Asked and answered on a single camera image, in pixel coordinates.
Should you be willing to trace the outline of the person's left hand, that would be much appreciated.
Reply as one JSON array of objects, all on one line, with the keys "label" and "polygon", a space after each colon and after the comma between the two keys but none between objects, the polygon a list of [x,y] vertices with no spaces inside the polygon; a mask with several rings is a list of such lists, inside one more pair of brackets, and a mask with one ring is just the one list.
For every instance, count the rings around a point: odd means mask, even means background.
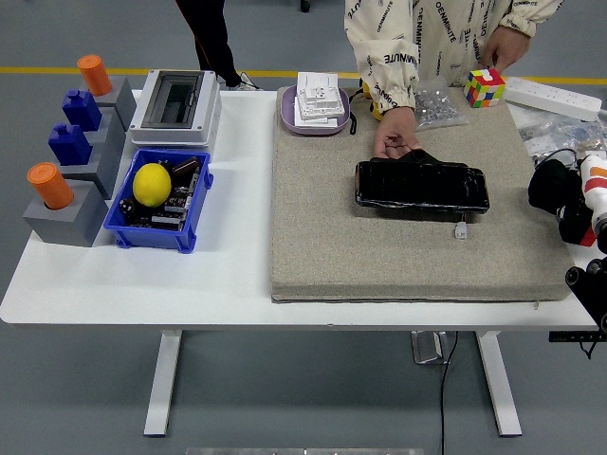
[{"label": "person's left hand", "polygon": [[531,38],[526,34],[504,26],[498,26],[490,35],[481,54],[481,69],[495,68],[503,74],[518,62],[530,48]]}]

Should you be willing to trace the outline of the person's right hand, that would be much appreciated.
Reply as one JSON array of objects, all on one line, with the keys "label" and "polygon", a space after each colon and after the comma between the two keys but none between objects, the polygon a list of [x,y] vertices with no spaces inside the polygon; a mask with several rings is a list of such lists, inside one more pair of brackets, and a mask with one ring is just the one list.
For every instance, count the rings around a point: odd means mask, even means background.
[{"label": "person's right hand", "polygon": [[397,107],[386,111],[375,134],[374,157],[399,159],[422,148],[415,135],[414,110]]}]

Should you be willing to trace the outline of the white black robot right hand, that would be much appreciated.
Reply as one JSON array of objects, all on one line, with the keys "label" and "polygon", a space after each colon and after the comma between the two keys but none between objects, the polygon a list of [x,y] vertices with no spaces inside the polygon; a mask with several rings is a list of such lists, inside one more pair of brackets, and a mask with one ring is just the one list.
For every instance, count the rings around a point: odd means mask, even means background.
[{"label": "white black robot right hand", "polygon": [[569,189],[565,191],[565,204],[558,208],[557,216],[564,218],[565,208],[582,197],[592,211],[591,226],[598,234],[606,225],[606,159],[598,153],[587,153],[582,160],[565,166]]}]

